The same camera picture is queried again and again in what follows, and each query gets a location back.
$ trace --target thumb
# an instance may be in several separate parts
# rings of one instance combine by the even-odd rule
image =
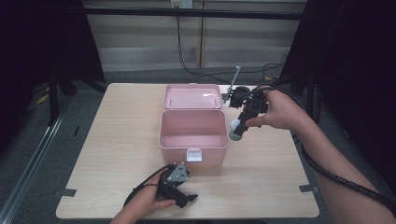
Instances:
[[[162,209],[162,208],[170,207],[175,204],[176,204],[175,200],[165,200],[165,201],[156,202],[155,206],[157,209]]]
[[[253,119],[248,119],[245,124],[248,127],[258,127],[261,126],[263,124],[266,124],[265,122],[265,115],[261,116],[261,117],[257,117],[257,118],[253,118]]]

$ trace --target table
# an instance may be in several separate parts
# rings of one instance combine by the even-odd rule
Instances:
[[[165,84],[108,86],[70,176],[59,218],[112,218],[132,191],[164,166],[158,144]],[[220,86],[226,92],[228,86]],[[241,109],[221,109],[227,123]],[[295,145],[286,130],[250,128],[241,141],[230,141],[221,167],[194,171],[179,186],[199,197],[184,208],[173,206],[147,219],[316,217],[318,205]]]

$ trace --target person's left hand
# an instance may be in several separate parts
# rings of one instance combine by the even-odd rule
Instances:
[[[147,217],[158,209],[176,204],[175,200],[157,200],[157,185],[162,173],[160,172],[146,182],[146,186],[136,193],[132,200],[114,217],[111,223],[135,223],[140,218]]]

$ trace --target human hand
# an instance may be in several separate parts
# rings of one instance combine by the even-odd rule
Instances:
[[[248,127],[270,125],[278,129],[294,130],[301,119],[309,116],[288,95],[280,91],[264,91],[268,101],[267,112],[257,118],[246,121]]]
[[[156,174],[145,187],[139,190],[136,195],[129,201],[125,207],[113,218],[112,224],[135,223],[142,217],[147,217],[158,209],[167,208],[176,204],[175,200],[157,200],[157,188],[160,176],[163,172]]]

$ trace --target human arm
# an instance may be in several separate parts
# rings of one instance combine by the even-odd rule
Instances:
[[[310,158],[325,170],[376,191],[370,181],[331,143],[319,126],[280,91],[266,91],[269,103],[265,115],[250,119],[248,127],[270,125],[297,134]],[[383,204],[348,189],[315,172],[318,185],[335,223],[396,223]]]
[[[175,200],[158,201],[156,198],[157,184],[161,173],[152,177],[145,187],[139,190],[113,218],[111,224],[133,224],[142,217],[147,217],[158,209],[176,204]]]

